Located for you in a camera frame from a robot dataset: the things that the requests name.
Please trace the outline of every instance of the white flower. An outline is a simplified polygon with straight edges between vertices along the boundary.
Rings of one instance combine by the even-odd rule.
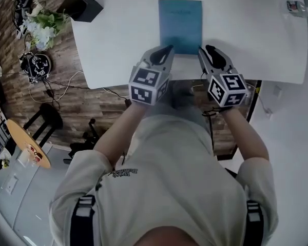
[[[36,45],[36,48],[39,49],[40,51],[44,51],[47,49],[47,45],[44,44],[43,42],[38,42]]]
[[[40,26],[36,22],[30,21],[30,19],[24,20],[24,26],[27,27],[27,30],[33,33],[37,30]]]
[[[52,37],[55,37],[54,29],[49,27],[37,29],[36,32],[34,32],[34,35],[40,43],[43,43],[45,45]]]

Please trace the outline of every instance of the black strap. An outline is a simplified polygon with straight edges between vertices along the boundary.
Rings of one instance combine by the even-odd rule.
[[[261,246],[263,240],[263,215],[260,205],[247,202],[246,229],[243,246]]]
[[[92,228],[94,204],[93,195],[87,195],[78,200],[71,219],[70,246],[94,246]]]

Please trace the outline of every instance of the round wooden table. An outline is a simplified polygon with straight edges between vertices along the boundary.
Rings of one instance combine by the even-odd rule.
[[[46,169],[50,169],[50,161],[42,148],[35,142],[35,140],[32,138],[32,136],[25,130],[23,127],[21,127],[19,124],[17,124],[15,121],[9,119],[7,120],[7,127],[9,130],[9,133],[11,137],[14,139],[16,142],[17,146],[21,149],[24,150],[26,149],[26,145],[30,144],[33,146],[36,151],[42,155],[42,159],[36,164],[37,166],[44,167]]]

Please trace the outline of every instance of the black speaker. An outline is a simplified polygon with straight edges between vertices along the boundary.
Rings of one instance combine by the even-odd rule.
[[[95,0],[64,0],[57,13],[68,14],[74,21],[91,22],[102,10]]]

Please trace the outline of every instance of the white cable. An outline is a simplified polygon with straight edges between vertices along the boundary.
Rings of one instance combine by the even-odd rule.
[[[68,90],[68,88],[69,88],[69,86],[70,86],[70,84],[71,84],[71,80],[72,80],[78,73],[83,73],[83,71],[78,71],[77,73],[75,73],[74,75],[72,75],[72,77],[70,78],[70,81],[68,82],[68,85],[67,85],[67,87],[66,87],[66,89],[65,89],[64,94],[61,95],[57,100],[56,100],[56,99],[53,99],[52,101],[44,101],[44,102],[36,101],[36,100],[32,97],[31,90],[30,90],[30,87],[31,87],[32,84],[29,85],[29,93],[30,93],[31,98],[32,98],[35,102],[41,103],[41,104],[43,104],[43,103],[52,103],[52,102],[54,102],[54,101],[56,101],[56,102],[59,101],[63,96],[65,96],[66,91]]]
[[[106,90],[105,88],[103,88],[107,93],[110,93],[110,94],[112,94],[112,95],[115,95],[115,96],[118,96],[117,94],[115,94],[115,93],[113,93],[113,92],[110,92],[110,91],[108,91],[108,90]]]

